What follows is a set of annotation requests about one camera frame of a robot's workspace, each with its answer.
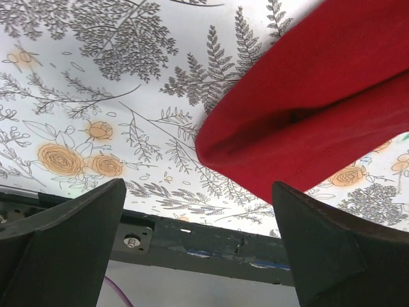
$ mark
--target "gray floor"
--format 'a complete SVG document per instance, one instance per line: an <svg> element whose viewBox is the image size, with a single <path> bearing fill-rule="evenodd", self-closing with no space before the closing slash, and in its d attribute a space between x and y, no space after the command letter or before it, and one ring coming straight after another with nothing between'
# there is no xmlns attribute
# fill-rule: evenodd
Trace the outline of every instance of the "gray floor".
<svg viewBox="0 0 409 307"><path fill-rule="evenodd" d="M293 287L110 262L106 274L134 307L299 307ZM103 285L97 307L121 307Z"/></svg>

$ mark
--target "folded red cloth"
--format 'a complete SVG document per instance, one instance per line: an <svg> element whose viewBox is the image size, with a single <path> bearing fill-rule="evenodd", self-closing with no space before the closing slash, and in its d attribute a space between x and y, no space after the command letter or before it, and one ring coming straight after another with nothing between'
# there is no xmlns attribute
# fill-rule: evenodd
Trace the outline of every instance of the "folded red cloth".
<svg viewBox="0 0 409 307"><path fill-rule="evenodd" d="M204 122L199 160L271 203L409 131L409 1L326 0Z"/></svg>

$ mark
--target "wire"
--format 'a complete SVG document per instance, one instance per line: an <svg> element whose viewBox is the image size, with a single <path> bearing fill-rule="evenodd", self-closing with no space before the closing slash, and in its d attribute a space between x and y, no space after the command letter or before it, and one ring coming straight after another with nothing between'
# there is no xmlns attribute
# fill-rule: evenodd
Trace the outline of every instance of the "wire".
<svg viewBox="0 0 409 307"><path fill-rule="evenodd" d="M118 287L113 280L109 279L107 276L104 276L104 282L107 283L115 293L120 297L126 307L134 307L134 305L129 301L128 297L123 293L123 291Z"/></svg>

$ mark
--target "bolt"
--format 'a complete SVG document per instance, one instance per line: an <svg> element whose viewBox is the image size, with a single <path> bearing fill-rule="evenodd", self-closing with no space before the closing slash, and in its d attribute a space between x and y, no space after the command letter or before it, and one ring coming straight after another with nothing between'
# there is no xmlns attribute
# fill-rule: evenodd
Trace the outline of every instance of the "bolt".
<svg viewBox="0 0 409 307"><path fill-rule="evenodd" d="M141 241L135 237L127 237L123 241L129 248L135 248L136 246L141 245Z"/></svg>

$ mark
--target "floral print surface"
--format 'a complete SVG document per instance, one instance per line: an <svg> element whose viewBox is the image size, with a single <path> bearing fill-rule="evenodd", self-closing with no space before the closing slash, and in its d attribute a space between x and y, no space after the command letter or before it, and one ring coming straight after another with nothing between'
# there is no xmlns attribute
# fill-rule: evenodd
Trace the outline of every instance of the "floral print surface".
<svg viewBox="0 0 409 307"><path fill-rule="evenodd" d="M272 207L201 165L206 115L321 0L5 0L0 184L77 197L125 179L125 208L278 237ZM409 133L306 191L409 223Z"/></svg>

